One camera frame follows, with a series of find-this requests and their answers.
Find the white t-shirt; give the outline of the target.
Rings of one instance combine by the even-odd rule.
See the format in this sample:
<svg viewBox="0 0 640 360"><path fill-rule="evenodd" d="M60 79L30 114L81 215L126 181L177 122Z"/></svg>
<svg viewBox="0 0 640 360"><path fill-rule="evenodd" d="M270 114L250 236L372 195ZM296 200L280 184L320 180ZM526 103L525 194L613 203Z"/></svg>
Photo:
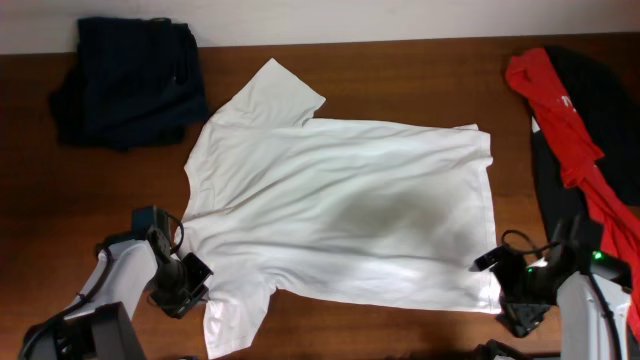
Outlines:
<svg viewBox="0 0 640 360"><path fill-rule="evenodd" d="M324 99L270 60L204 125L184 170L185 247L212 271L209 357L249 347L271 295L495 314L472 270L496 244L490 136L319 118Z"/></svg>

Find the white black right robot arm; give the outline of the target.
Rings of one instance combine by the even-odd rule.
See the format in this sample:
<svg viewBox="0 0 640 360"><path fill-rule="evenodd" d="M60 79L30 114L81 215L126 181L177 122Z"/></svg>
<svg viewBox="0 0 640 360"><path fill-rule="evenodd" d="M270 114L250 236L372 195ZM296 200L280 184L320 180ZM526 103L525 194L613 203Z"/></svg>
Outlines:
<svg viewBox="0 0 640 360"><path fill-rule="evenodd" d="M581 216L562 220L548 244L521 250L502 241L470 270L488 270L497 279L497 320L513 336L528 336L556 307L561 359L628 359L631 268L583 238L592 232L602 228Z"/></svg>

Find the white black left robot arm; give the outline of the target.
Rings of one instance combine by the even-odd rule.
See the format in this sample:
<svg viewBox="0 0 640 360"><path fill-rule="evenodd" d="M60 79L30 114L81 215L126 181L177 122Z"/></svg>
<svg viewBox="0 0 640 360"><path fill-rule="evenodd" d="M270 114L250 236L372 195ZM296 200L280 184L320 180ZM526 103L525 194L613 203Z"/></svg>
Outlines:
<svg viewBox="0 0 640 360"><path fill-rule="evenodd" d="M132 212L131 229L95 246L97 265L74 301L24 336L20 359L145 357L131 319L141 297L174 319L204 299L213 271L194 253L181 255L171 225L178 218L156 206Z"/></svg>

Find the dark navy folded clothes pile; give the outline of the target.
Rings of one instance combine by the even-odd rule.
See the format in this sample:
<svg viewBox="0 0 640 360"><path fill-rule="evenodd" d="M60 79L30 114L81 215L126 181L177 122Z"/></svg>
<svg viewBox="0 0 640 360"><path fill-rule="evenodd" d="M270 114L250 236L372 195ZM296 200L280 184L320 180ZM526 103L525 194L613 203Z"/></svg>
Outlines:
<svg viewBox="0 0 640 360"><path fill-rule="evenodd" d="M208 119L198 46L168 18L82 18L76 62L49 96L58 140L118 151L183 141Z"/></svg>

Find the black garment under red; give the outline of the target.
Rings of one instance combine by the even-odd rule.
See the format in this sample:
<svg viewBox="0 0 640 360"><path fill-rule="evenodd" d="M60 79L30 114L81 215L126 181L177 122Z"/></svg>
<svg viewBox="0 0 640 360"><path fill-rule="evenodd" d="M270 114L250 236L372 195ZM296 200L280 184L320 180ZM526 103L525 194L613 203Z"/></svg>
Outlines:
<svg viewBox="0 0 640 360"><path fill-rule="evenodd" d="M545 48L551 64L604 157L596 162L608 185L628 206L639 204L639 104L613 71L560 46ZM564 187L560 165L536 123L531 145L537 199L546 235L557 223L587 215L582 193Z"/></svg>

